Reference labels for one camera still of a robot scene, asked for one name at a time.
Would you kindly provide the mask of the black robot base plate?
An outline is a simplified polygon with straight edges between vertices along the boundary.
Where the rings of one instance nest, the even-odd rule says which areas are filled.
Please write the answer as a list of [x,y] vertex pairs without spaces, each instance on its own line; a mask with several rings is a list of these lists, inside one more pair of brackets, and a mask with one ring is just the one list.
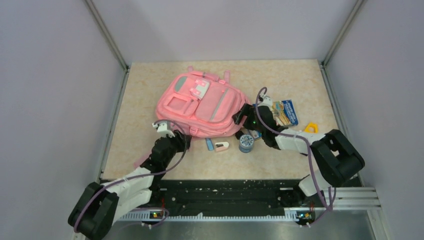
[[322,207],[314,194],[304,196],[297,179],[161,180],[150,187],[147,203],[136,208],[165,208],[172,217],[283,216],[289,207]]

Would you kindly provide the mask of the pink student backpack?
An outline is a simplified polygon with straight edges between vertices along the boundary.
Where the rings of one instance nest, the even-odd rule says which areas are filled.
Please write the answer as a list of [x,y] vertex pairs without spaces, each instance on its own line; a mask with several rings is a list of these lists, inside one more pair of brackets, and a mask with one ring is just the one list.
[[157,102],[155,114],[159,121],[169,121],[171,128],[179,128],[196,138],[220,138],[234,135],[242,128],[232,116],[248,96],[230,84],[230,72],[224,77],[196,71],[192,66],[178,75]]

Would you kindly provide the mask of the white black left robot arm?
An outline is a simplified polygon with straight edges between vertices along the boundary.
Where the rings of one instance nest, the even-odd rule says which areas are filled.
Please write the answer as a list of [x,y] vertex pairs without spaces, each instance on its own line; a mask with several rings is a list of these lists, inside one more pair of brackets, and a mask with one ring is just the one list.
[[174,130],[173,136],[158,138],[146,160],[131,173],[103,184],[88,184],[67,223],[89,240],[102,240],[114,223],[131,210],[144,204],[156,206],[161,194],[151,187],[171,170],[169,164],[177,153],[187,152],[192,138]]

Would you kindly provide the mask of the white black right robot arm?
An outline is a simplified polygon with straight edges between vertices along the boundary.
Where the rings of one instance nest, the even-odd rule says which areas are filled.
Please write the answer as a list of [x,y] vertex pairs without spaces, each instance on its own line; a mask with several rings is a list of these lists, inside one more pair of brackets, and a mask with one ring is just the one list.
[[307,206],[314,195],[322,190],[341,187],[365,167],[365,161],[347,137],[338,129],[318,134],[295,131],[277,125],[267,106],[244,104],[232,116],[235,124],[261,134],[264,143],[276,150],[296,151],[315,161],[311,173],[294,187],[293,200],[299,206]]

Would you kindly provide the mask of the blue treehouse book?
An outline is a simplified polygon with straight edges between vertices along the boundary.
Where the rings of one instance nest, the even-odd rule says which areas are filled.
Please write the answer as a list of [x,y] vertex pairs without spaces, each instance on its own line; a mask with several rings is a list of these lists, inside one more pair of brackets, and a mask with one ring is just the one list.
[[275,126],[293,127],[299,124],[299,120],[291,99],[273,101],[272,108],[267,106],[258,107],[260,117],[270,128]]

